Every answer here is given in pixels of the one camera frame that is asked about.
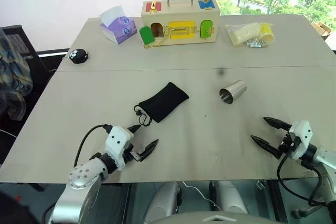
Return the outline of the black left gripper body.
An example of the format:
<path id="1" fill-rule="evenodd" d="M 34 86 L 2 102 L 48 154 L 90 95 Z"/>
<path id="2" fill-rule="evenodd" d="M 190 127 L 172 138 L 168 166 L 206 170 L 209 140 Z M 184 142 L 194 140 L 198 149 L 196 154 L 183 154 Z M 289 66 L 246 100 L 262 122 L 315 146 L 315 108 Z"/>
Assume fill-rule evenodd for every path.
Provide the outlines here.
<path id="1" fill-rule="evenodd" d="M 130 161 L 136 161 L 136 162 L 143 161 L 142 156 L 137 152 L 135 152 L 133 148 L 134 146 L 132 144 L 129 144 L 128 147 L 124 149 L 122 156 L 125 163 L 128 163 Z"/>

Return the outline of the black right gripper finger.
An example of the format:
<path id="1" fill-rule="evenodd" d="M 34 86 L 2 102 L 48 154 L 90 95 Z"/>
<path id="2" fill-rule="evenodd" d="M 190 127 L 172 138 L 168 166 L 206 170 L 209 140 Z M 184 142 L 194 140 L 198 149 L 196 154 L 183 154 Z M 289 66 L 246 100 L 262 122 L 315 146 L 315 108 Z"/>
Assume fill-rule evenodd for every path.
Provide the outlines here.
<path id="1" fill-rule="evenodd" d="M 276 129 L 283 129 L 285 131 L 289 131 L 289 129 L 292 127 L 291 124 L 286 123 L 280 119 L 275 119 L 271 117 L 263 117 L 263 119 L 272 127 Z"/>
<path id="2" fill-rule="evenodd" d="M 273 155 L 276 159 L 280 159 L 281 151 L 277 148 L 272 147 L 267 141 L 261 139 L 260 137 L 251 135 L 252 140 L 262 149 Z"/>

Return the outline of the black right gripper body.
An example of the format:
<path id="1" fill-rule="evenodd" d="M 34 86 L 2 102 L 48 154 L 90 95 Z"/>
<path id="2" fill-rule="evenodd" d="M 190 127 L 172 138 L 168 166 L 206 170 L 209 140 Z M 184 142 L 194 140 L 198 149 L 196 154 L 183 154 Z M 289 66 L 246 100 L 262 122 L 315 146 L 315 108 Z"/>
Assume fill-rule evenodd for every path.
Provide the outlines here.
<path id="1" fill-rule="evenodd" d="M 286 131 L 286 135 L 282 139 L 278 151 L 280 154 L 287 154 L 295 151 L 300 144 L 300 137 L 296 136 L 295 133 Z"/>

